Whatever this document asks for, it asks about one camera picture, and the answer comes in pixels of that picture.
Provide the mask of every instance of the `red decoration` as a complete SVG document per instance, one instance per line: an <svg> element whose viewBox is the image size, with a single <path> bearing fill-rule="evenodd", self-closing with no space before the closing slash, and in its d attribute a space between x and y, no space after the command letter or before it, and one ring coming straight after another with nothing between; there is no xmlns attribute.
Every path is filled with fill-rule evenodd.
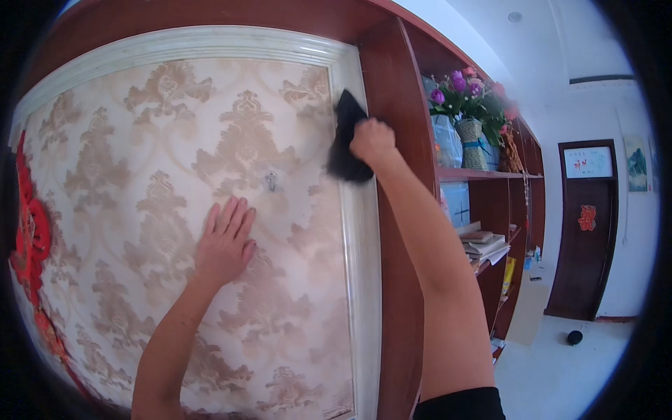
<svg viewBox="0 0 672 420"><path fill-rule="evenodd" d="M16 232L16 251L12 251L9 261L16 273L19 284L24 289L28 300L33 305L35 324L46 342L49 352L60 358L69 376L84 396L92 401L91 396L77 375L70 368L68 353L63 342L58 338L56 328L40 305L39 289L42 287L42 261L49 256L51 234L49 218L42 203L33 197L33 183L30 169L26 166L24 156L24 140L26 131L21 133L19 146L16 150L16 171L19 177L19 228Z"/></svg>
<svg viewBox="0 0 672 420"><path fill-rule="evenodd" d="M581 230L593 230L595 228L596 214L595 206L581 206L581 218L579 219Z"/></svg>

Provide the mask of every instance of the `black object on floor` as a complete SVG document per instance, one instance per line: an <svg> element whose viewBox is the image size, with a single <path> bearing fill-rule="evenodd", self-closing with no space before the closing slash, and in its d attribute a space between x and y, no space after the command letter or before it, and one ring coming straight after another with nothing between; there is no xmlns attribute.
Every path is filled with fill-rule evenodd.
<svg viewBox="0 0 672 420"><path fill-rule="evenodd" d="M579 344L583 340L583 334L581 334L580 331L572 331L571 333L567 334L567 343L569 345L576 345Z"/></svg>
<svg viewBox="0 0 672 420"><path fill-rule="evenodd" d="M336 116L336 139L329 150L327 171L343 181L365 183L374 176L374 172L352 154L350 142L355 136L355 126L366 120L367 115L347 89L343 90L336 105Z"/></svg>

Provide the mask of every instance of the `wallpaper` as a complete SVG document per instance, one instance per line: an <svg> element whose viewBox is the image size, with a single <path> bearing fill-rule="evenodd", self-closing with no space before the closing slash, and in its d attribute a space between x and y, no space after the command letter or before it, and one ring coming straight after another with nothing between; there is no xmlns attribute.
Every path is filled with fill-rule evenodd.
<svg viewBox="0 0 672 420"><path fill-rule="evenodd" d="M41 298L91 394L130 407L142 350L194 270L207 210L235 194L257 208L257 252L199 328L185 412L353 409L341 204L324 169L328 77L273 60L171 61L82 84L22 123L52 224Z"/></svg>

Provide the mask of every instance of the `black sleeve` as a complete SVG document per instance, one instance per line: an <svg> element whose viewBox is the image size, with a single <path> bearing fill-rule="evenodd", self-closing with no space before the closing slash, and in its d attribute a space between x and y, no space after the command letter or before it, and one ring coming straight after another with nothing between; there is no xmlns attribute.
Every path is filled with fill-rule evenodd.
<svg viewBox="0 0 672 420"><path fill-rule="evenodd" d="M505 420L499 390L474 388L418 404L413 420Z"/></svg>

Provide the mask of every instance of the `hand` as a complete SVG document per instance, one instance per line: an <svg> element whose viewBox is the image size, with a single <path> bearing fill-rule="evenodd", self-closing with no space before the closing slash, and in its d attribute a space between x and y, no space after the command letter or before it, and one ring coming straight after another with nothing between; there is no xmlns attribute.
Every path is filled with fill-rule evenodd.
<svg viewBox="0 0 672 420"><path fill-rule="evenodd" d="M257 210L248 209L244 198L229 198L221 214L219 204L212 206L196 247L195 281L219 290L242 274L256 247L247 239L256 216Z"/></svg>
<svg viewBox="0 0 672 420"><path fill-rule="evenodd" d="M377 162L396 152L394 131L375 118L359 123L350 151L372 168Z"/></svg>

